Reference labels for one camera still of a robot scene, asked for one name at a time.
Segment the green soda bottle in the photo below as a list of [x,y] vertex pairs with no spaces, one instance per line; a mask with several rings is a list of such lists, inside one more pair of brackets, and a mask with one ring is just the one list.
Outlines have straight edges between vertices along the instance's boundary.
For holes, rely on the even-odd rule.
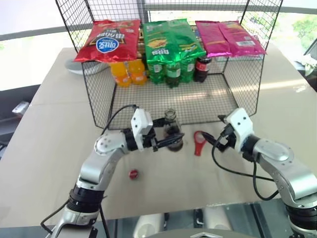
[[170,88],[177,87],[180,81],[180,63],[166,65],[165,82]]
[[164,71],[163,65],[148,63],[150,79],[153,83],[163,83],[164,82]]
[[196,59],[185,59],[182,60],[180,63],[181,74],[180,74],[180,81],[184,83],[189,83],[194,78],[195,72],[195,62]]

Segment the pink chip bag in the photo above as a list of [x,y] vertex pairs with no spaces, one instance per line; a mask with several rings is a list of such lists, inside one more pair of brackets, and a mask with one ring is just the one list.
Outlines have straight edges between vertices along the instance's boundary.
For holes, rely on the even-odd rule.
[[195,21],[201,35],[207,57],[231,56],[229,43],[222,35],[218,22]]
[[218,25],[230,45],[233,56],[266,54],[259,41],[251,36],[238,21],[220,22]]

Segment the bottle label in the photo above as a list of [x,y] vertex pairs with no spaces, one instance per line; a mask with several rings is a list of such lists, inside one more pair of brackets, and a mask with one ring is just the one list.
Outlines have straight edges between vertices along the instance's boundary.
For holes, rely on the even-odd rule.
[[187,65],[187,72],[193,71],[194,66],[195,66],[195,65],[194,65],[193,63],[190,63],[189,65]]
[[180,68],[176,71],[167,70],[167,76],[170,78],[177,78],[180,76]]
[[139,76],[139,77],[136,77],[135,80],[136,80],[136,81],[142,81],[143,78],[144,78],[144,76]]
[[200,71],[209,71],[211,66],[211,62],[210,63],[200,63],[200,62],[196,62],[196,69],[200,70]]
[[153,68],[154,68],[154,73],[159,73],[162,70],[162,65],[155,64],[153,65]]
[[122,80],[122,82],[127,83],[127,82],[129,82],[129,77],[123,78],[123,79],[121,79],[121,80],[120,80],[119,77],[114,77],[114,80],[115,80],[117,83],[121,83],[121,80]]

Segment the metal wire grid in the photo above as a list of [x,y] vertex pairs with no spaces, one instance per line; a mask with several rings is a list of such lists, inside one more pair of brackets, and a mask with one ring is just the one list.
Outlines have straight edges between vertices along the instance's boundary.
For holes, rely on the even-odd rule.
[[89,103],[96,126],[104,127],[111,113],[111,100],[115,82],[109,68],[96,73],[91,62],[82,64]]
[[[173,89],[151,82],[143,86],[117,87],[112,112],[131,103],[150,111],[153,119],[164,117],[166,109],[174,108],[181,124],[218,121],[218,115],[226,115],[237,108],[222,74],[209,75],[204,83],[183,83]],[[130,127],[132,116],[132,110],[120,112],[110,128]]]
[[[266,47],[282,0],[56,0],[56,3],[78,51],[85,44],[94,20],[135,18],[147,22],[186,17],[192,24],[195,20],[243,19],[242,25]],[[218,120],[217,115],[227,114],[237,104],[254,114],[262,65],[263,59],[257,58],[214,58],[209,71],[213,75],[205,83],[181,84],[172,90],[151,83],[115,90],[108,69],[93,74],[95,69],[87,62],[83,70],[95,124],[103,127],[113,112],[130,103],[151,111],[153,118],[162,117],[166,108],[174,107],[182,124]],[[112,128],[129,126],[131,116],[132,112],[122,112]]]
[[76,52],[83,47],[93,26],[93,18],[85,0],[56,0],[60,15]]
[[283,0],[250,0],[241,25],[266,49]]
[[238,106],[243,107],[249,115],[255,114],[257,110],[263,61],[261,58],[250,57],[229,59],[224,71]]

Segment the tree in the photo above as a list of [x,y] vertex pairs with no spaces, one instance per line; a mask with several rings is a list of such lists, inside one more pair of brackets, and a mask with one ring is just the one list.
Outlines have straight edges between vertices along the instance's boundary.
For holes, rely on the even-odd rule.
[[298,33],[301,44],[305,50],[317,38],[317,16],[307,15],[293,24],[294,31]]

